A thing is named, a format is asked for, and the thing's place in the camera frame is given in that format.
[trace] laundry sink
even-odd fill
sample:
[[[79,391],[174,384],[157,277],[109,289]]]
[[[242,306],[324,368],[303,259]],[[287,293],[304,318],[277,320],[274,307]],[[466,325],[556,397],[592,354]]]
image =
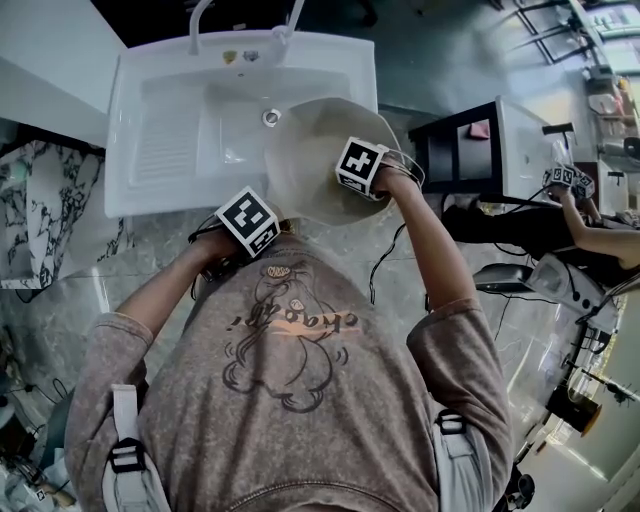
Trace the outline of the laundry sink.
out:
[[[266,31],[214,33],[201,36],[198,56],[187,55],[187,38],[121,56],[108,216],[218,206],[247,185],[264,194],[264,148],[280,112],[330,97],[377,111],[373,43],[296,32],[279,65],[270,43]]]

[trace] marble surface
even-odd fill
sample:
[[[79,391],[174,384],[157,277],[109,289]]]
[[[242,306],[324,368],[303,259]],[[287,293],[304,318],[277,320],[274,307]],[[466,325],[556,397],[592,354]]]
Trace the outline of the marble surface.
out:
[[[45,288],[133,246],[130,220],[104,215],[103,158],[34,141],[9,164],[27,179],[0,193],[0,288]]]

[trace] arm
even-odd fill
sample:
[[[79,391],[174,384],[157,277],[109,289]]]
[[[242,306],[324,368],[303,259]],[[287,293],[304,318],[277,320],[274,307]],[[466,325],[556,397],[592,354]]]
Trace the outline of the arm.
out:
[[[562,211],[573,242],[585,251],[614,256],[626,267],[640,262],[640,233],[590,228],[584,225],[576,208],[575,198],[569,190],[558,191]]]
[[[211,261],[235,251],[235,243],[223,231],[201,236],[131,295],[117,312],[146,326],[155,338],[200,271]]]
[[[407,346],[433,398],[482,433],[495,503],[511,474],[511,423],[500,360],[473,277],[415,183],[391,169],[382,172],[377,187],[388,190],[400,206],[436,309],[411,331]]]
[[[433,309],[475,298],[469,267],[420,188],[405,174],[389,167],[380,171],[376,188],[388,191],[400,207]]]
[[[600,217],[600,212],[596,208],[596,205],[593,202],[593,199],[583,199],[582,201],[580,201],[580,208],[582,208],[582,210],[589,217],[591,217],[591,219],[595,221],[602,220],[602,217]]]
[[[65,461],[83,508],[98,509],[83,497],[102,496],[106,450],[116,441],[111,385],[138,386],[144,381],[143,358],[193,279],[208,262],[234,251],[222,232],[200,237],[116,313],[96,322],[65,432]]]

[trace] strap buckle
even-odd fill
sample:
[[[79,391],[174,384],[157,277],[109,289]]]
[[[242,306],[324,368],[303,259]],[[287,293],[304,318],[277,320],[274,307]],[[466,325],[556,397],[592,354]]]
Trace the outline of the strap buckle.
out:
[[[115,474],[145,471],[144,446],[137,439],[127,437],[118,441],[109,452],[109,462]]]
[[[467,432],[467,420],[453,409],[440,411],[435,422],[440,426],[440,433],[443,436],[466,434]]]

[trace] white wall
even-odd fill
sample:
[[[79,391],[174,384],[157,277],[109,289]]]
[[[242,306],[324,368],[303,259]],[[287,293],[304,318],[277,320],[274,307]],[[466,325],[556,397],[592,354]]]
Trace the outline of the white wall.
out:
[[[105,147],[106,114],[0,59],[0,117]]]
[[[104,146],[124,49],[89,0],[0,0],[0,117]]]

